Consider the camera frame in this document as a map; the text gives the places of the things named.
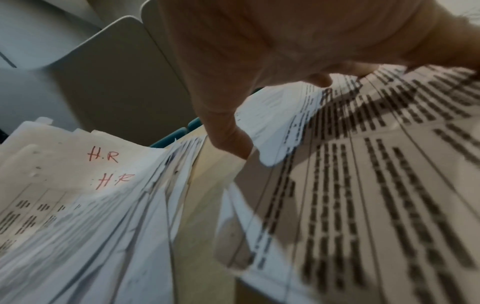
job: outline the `desk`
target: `desk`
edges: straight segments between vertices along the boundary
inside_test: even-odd
[[[202,126],[182,140],[203,134]],[[179,304],[271,303],[236,281],[213,256],[222,191],[244,163],[214,148],[207,138],[193,165],[180,228],[173,243],[173,277]]]

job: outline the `paper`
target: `paper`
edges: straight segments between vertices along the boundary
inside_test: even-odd
[[[177,170],[172,193],[188,188],[204,139],[165,150],[22,124],[0,146],[0,303],[173,303],[166,187]]]
[[[333,79],[296,84],[288,127],[225,190],[216,258],[278,302],[477,303],[477,76]]]

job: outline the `hand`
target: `hand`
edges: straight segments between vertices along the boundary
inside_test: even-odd
[[[234,113],[257,87],[375,64],[480,67],[480,29],[434,0],[159,0],[193,107],[214,146],[247,158]]]

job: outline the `skin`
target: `skin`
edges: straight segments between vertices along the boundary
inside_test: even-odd
[[[212,144],[246,159],[235,110],[258,87],[378,64],[480,67],[480,28],[434,0],[159,0],[164,25]]]

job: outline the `red handwriting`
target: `red handwriting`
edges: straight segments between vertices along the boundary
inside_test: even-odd
[[[115,185],[117,185],[120,182],[129,182],[130,180],[128,178],[131,178],[132,176],[135,176],[135,174],[124,174],[120,175],[118,177],[118,180],[116,181]]]
[[[111,151],[111,152],[109,152],[109,153],[106,155],[106,159],[107,159],[107,160],[113,159],[113,160],[115,161],[115,163],[119,163],[119,162],[117,162],[116,159],[114,159],[114,157],[115,157],[115,156],[118,156],[118,155],[119,155],[118,152]]]
[[[95,154],[95,146],[93,146],[93,148],[91,149],[91,152],[90,153],[87,153],[87,155],[90,155],[90,159],[88,161],[92,161],[92,157],[95,156],[95,159],[99,158],[100,157],[100,150],[101,148],[98,147],[98,152]]]
[[[99,179],[100,184],[98,185],[98,187],[95,190],[98,190],[104,182],[105,182],[105,184],[103,186],[106,187],[113,175],[114,175],[113,173],[110,174],[110,177],[107,179],[107,174],[104,173],[103,178]]]
[[[104,159],[104,157],[102,157],[100,155],[100,152],[102,151],[102,148],[101,147],[96,147],[96,146],[93,146],[93,148],[91,149],[91,152],[90,153],[87,153],[87,155],[89,155],[89,159],[88,161],[92,161],[95,160],[95,159],[98,159],[98,158],[102,158]],[[119,161],[117,161],[116,157],[119,156],[120,153],[118,152],[115,152],[115,151],[110,151],[109,153],[107,153],[106,155],[106,160],[113,160],[115,163],[119,163]]]

